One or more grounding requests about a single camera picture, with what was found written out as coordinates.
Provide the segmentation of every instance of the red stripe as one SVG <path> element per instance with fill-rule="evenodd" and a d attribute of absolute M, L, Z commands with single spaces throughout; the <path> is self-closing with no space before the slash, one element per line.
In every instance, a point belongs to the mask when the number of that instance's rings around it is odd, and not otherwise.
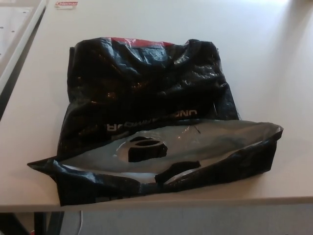
<path fill-rule="evenodd" d="M 130 45 L 131 47 L 147 47 L 147 46 L 161 46 L 166 47 L 169 45 L 172 45 L 173 43 L 166 43 L 166 42 L 152 42 L 147 40 L 141 40 L 141 39 L 130 39 L 130 38 L 108 38 L 112 41 L 117 41 L 120 43 L 126 43 Z"/>

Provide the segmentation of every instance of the table leg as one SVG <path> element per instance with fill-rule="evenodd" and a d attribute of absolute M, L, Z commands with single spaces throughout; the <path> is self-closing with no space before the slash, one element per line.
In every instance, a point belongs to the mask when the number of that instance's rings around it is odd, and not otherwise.
<path fill-rule="evenodd" d="M 0 231 L 4 235 L 29 235 L 13 213 L 0 213 Z"/>
<path fill-rule="evenodd" d="M 34 213 L 34 228 L 35 235 L 46 235 L 46 213 L 45 212 L 35 212 Z"/>

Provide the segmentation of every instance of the plastic bag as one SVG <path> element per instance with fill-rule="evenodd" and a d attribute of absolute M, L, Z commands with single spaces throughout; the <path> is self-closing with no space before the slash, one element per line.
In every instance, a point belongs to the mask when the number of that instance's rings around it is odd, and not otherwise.
<path fill-rule="evenodd" d="M 29 166 L 56 181 L 61 205 L 95 203 L 228 183 L 266 172 L 282 132 L 272 123 L 182 120 L 64 161 L 56 158 Z"/>
<path fill-rule="evenodd" d="M 77 205 L 270 170 L 283 128 L 239 121 L 211 42 L 98 38 L 70 49 L 58 154 L 28 165 Z"/>

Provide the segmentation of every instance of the floor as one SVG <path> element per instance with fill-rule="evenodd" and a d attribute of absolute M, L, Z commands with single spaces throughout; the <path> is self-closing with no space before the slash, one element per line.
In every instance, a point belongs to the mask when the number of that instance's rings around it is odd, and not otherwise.
<path fill-rule="evenodd" d="M 18 214 L 29 231 L 30 213 Z M 76 235 L 79 212 L 65 213 L 61 235 Z M 83 212 L 80 235 L 309 235 L 313 205 L 164 208 Z"/>

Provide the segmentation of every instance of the white table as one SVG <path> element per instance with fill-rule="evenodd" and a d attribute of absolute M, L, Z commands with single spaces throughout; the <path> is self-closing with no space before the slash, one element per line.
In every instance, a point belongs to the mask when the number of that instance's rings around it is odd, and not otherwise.
<path fill-rule="evenodd" d="M 44 8 L 45 0 L 0 0 L 0 94 Z"/>
<path fill-rule="evenodd" d="M 313 2 L 50 1 L 0 122 L 0 212 L 313 202 Z M 59 206 L 56 184 L 28 162 L 56 155 L 68 105 L 70 46 L 101 36 L 213 41 L 242 119 L 285 130 L 272 170 L 238 182 L 85 206 Z"/>

